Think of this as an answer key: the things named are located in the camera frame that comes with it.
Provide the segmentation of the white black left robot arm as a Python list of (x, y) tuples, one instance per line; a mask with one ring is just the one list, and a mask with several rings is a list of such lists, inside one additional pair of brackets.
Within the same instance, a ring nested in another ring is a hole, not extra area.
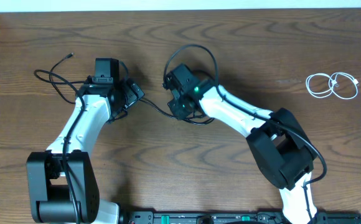
[(90, 156), (106, 123), (144, 96), (128, 78), (86, 82), (75, 109), (44, 152), (32, 152), (26, 169), (32, 218), (37, 223), (118, 223), (118, 204), (100, 199)]

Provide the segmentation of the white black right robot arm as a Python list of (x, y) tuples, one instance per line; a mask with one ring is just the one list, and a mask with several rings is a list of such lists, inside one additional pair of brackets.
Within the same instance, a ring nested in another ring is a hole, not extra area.
[(259, 170), (279, 189), (283, 215), (290, 223), (316, 222), (310, 185), (321, 180), (326, 171), (312, 178), (313, 162), (325, 160), (290, 111), (257, 108), (213, 80), (199, 80), (188, 70), (164, 75), (163, 87), (173, 94), (168, 105), (176, 118), (200, 111), (245, 137)]

